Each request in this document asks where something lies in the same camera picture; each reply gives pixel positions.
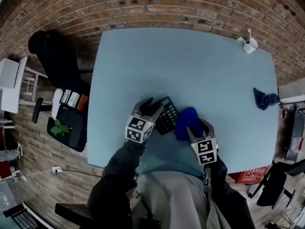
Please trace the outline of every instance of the light blue table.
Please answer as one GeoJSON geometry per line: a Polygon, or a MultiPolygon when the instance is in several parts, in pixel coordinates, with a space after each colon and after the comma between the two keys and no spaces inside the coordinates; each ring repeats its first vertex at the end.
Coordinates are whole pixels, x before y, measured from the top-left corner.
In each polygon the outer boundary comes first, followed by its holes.
{"type": "MultiPolygon", "coordinates": [[[[106,31],[91,84],[88,163],[106,166],[124,143],[134,105],[145,97],[170,96],[178,111],[193,106],[215,128],[228,172],[271,164],[278,108],[262,111],[253,87],[276,93],[270,53],[244,53],[240,42],[214,34],[162,28],[106,31]]],[[[139,172],[177,170],[200,175],[188,142],[154,130],[139,172]]]]}

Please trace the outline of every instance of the green plant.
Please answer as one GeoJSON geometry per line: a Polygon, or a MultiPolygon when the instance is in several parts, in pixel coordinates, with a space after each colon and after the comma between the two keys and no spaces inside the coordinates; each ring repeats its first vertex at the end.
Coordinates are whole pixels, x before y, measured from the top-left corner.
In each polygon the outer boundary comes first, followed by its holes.
{"type": "Polygon", "coordinates": [[[69,127],[67,125],[63,125],[58,119],[54,119],[54,122],[55,126],[51,129],[51,132],[54,135],[61,134],[62,136],[64,136],[66,132],[70,133],[68,130],[69,127]]]}

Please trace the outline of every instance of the white cup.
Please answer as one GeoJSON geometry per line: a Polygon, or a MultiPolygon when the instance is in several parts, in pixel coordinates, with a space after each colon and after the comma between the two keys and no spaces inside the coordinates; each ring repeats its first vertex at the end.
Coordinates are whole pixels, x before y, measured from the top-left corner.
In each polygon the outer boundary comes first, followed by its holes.
{"type": "Polygon", "coordinates": [[[244,44],[244,51],[246,53],[252,53],[256,49],[258,49],[258,43],[254,38],[250,38],[250,40],[244,44]]]}

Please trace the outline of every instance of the calculator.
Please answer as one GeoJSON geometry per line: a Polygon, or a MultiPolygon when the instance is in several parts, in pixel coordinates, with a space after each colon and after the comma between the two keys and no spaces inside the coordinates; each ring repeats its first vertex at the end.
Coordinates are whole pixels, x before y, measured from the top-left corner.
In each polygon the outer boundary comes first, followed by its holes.
{"type": "Polygon", "coordinates": [[[170,97],[165,97],[160,100],[160,102],[163,105],[163,109],[156,120],[156,128],[161,135],[164,135],[176,129],[178,111],[173,105],[170,97]]]}

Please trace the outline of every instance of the person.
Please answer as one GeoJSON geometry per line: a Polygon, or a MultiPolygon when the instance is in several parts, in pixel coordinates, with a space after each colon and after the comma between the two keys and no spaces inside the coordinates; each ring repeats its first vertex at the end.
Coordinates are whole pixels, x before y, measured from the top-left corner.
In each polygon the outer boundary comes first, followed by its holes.
{"type": "Polygon", "coordinates": [[[93,187],[88,207],[98,228],[107,229],[254,229],[246,199],[225,181],[227,167],[205,166],[206,178],[176,171],[136,176],[145,151],[142,144],[124,143],[93,187]],[[137,190],[130,207],[126,193],[137,190]]]}
{"type": "Polygon", "coordinates": [[[0,162],[12,161],[14,159],[20,158],[21,156],[22,156],[22,147],[20,143],[18,143],[17,149],[0,150],[0,162]]]}

